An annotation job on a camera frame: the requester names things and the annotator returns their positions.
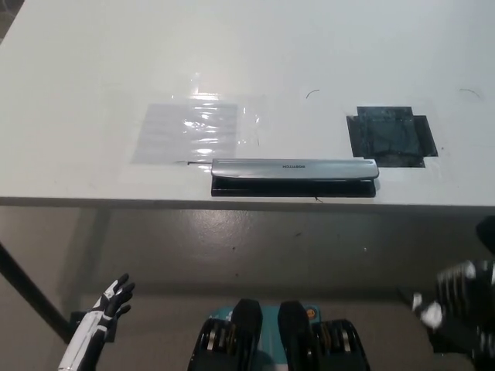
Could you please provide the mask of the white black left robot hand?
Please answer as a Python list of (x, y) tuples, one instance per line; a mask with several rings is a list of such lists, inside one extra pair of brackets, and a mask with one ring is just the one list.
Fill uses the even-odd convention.
[(123, 274), (101, 294), (84, 315), (58, 365), (58, 370), (95, 370), (110, 332), (131, 309), (135, 283)]

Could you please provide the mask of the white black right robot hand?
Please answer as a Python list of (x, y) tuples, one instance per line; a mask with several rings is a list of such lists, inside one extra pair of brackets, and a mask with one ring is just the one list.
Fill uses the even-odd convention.
[(494, 369), (494, 262), (467, 260), (439, 272), (435, 295), (406, 295), (435, 353), (466, 356), (475, 370)]

